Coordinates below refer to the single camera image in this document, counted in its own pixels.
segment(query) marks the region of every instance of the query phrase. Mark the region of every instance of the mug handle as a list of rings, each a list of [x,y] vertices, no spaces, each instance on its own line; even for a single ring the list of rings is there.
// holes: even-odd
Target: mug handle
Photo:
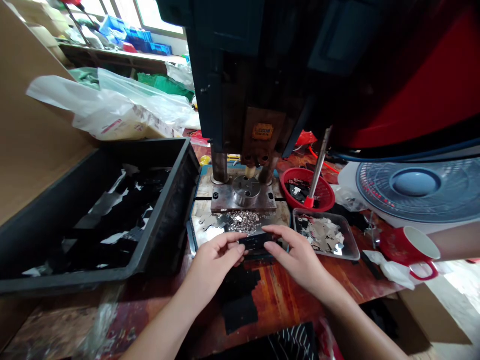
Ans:
[[[439,275],[439,271],[437,270],[437,267],[435,266],[435,264],[432,261],[425,261],[425,264],[427,264],[432,271],[432,274],[430,276],[420,277],[417,274],[415,274],[413,272],[413,270],[410,270],[410,275],[412,275],[415,279],[420,280],[420,281],[427,281],[427,280],[435,279]]]

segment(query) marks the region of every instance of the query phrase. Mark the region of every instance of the blue plastic crate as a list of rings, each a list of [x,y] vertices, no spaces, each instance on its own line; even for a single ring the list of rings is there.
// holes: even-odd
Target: blue plastic crate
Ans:
[[[145,42],[143,39],[127,36],[125,42],[132,44],[137,51],[141,51],[142,53],[152,53],[150,43]]]
[[[151,43],[152,48],[156,50],[156,54],[158,55],[164,55],[164,56],[170,56],[172,55],[172,47],[170,45],[164,45],[164,44],[159,44],[159,43]]]
[[[105,16],[105,19],[103,19],[103,23],[100,26],[100,34],[109,36],[111,34],[110,29],[117,30],[121,33],[125,33],[127,30],[125,22],[122,19],[107,15]]]
[[[150,31],[142,31],[136,28],[126,28],[126,34],[131,39],[141,39],[144,40],[146,43],[153,43],[152,40],[152,33]]]

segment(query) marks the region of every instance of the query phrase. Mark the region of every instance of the green plastic bag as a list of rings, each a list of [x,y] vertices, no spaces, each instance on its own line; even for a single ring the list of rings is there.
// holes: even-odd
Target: green plastic bag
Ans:
[[[164,74],[150,75],[140,72],[138,74],[138,81],[170,95],[184,96],[190,102],[192,102],[192,99],[195,96],[195,94],[192,91],[187,90],[183,84],[172,80]]]

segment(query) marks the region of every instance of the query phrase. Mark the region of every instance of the white plastic bag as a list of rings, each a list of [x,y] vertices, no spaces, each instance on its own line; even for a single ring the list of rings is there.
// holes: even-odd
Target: white plastic bag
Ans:
[[[125,95],[137,105],[150,110],[179,133],[184,129],[200,130],[200,117],[185,96],[170,95],[133,79],[99,68],[98,81],[103,90]]]
[[[387,261],[384,255],[378,251],[363,250],[370,261],[380,266],[381,272],[388,280],[397,283],[407,289],[415,290],[415,284],[410,275],[410,268],[394,261]]]
[[[97,91],[52,75],[36,78],[26,94],[75,113],[73,127],[101,141],[182,137],[143,106],[116,91]]]
[[[166,62],[166,71],[169,78],[185,86],[185,89],[195,92],[194,74],[192,73],[192,64],[176,64]]]
[[[351,188],[340,185],[331,185],[331,188],[335,193],[335,202],[342,205],[349,212],[356,213],[368,209],[362,195]]]

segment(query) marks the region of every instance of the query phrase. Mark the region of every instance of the metal scrap pile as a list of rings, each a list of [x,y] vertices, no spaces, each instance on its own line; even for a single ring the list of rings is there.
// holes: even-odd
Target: metal scrap pile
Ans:
[[[221,215],[207,214],[200,219],[200,225],[203,225],[203,231],[207,231],[210,226],[216,228],[225,228],[232,233],[254,234],[261,226],[266,225],[263,220],[275,216],[275,212],[252,212],[252,211],[231,211]]]
[[[314,250],[323,253],[337,253],[344,248],[344,236],[340,226],[335,225],[330,219],[315,219],[310,216],[295,218],[297,228],[308,239]]]

